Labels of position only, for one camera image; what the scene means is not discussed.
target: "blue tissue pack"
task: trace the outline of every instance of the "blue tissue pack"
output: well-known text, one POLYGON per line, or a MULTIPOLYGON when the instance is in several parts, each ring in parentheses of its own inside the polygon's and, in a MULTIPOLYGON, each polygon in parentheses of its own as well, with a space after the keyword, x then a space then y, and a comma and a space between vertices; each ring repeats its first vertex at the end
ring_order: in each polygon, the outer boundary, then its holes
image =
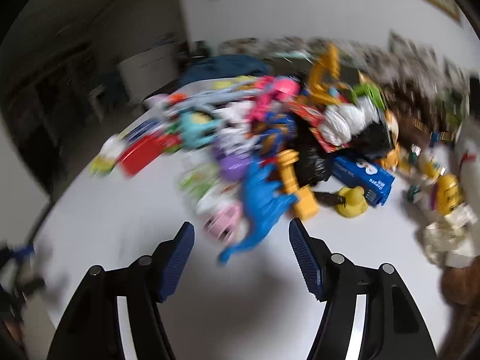
POLYGON ((362 187, 368 204, 384 204, 395 178, 385 169, 363 159, 336 157, 332 174, 349 188, 362 187))

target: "pile of toys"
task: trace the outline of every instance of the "pile of toys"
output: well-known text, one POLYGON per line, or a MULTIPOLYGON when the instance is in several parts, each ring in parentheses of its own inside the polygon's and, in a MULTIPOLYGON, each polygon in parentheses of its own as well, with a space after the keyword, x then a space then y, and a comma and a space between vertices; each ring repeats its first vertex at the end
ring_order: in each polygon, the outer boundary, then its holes
POLYGON ((445 174, 433 155, 436 142, 454 137, 439 128, 451 127, 418 121, 413 105, 407 113, 406 100, 395 99, 394 91, 386 95, 360 72, 349 82, 341 71, 338 50, 330 45, 306 82, 301 76, 242 76, 191 96, 182 89, 154 96, 146 100, 152 117, 110 138, 92 167, 108 172, 119 166, 134 176, 163 152, 209 146, 213 163, 191 169, 181 189, 206 217, 205 231, 225 242, 222 263, 255 247, 290 208, 307 220, 319 204, 346 218, 384 204, 394 173, 401 174, 412 185, 408 200, 431 222, 424 231, 427 256, 465 266, 474 257, 467 226, 476 216, 457 178, 445 174), (345 187, 311 190, 331 175, 345 187), (238 231, 243 216, 250 221, 245 234, 238 231))

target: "ceiling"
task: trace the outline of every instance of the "ceiling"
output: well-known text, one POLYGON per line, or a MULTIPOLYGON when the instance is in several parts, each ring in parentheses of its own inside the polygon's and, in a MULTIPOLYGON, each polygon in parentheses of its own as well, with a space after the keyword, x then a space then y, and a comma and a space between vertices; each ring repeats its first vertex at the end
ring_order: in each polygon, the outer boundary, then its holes
POLYGON ((87 34, 116 1, 29 0, 1 45, 4 68, 15 68, 34 54, 87 34))

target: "white logo on package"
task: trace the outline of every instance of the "white logo on package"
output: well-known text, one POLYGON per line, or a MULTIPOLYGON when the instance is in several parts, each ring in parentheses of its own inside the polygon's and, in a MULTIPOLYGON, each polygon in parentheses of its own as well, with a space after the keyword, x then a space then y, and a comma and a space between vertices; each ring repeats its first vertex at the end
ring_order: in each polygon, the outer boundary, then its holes
POLYGON ((378 172, 378 169, 375 166, 373 166, 371 163, 368 163, 367 161, 364 161, 364 160, 358 160, 357 167, 365 168, 365 173, 368 175, 374 175, 378 172))

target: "silver screw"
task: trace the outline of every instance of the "silver screw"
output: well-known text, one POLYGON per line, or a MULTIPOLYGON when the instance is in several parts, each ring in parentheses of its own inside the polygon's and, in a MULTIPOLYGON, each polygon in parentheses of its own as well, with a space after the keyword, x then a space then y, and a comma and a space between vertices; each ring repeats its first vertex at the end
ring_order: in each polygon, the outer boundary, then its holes
POLYGON ((388 273, 389 275, 395 272, 395 268, 393 268, 393 265, 390 265, 390 264, 383 264, 382 269, 384 272, 388 273))
POLYGON ((152 258, 150 256, 142 256, 138 259, 138 264, 141 266, 147 266, 152 262, 152 258))
POLYGON ((341 254, 337 254, 337 253, 332 254, 331 259, 335 264, 342 264, 345 261, 345 257, 343 257, 341 254))
POLYGON ((100 272, 102 272, 102 267, 99 265, 94 265, 88 270, 88 273, 92 276, 97 276, 100 272))

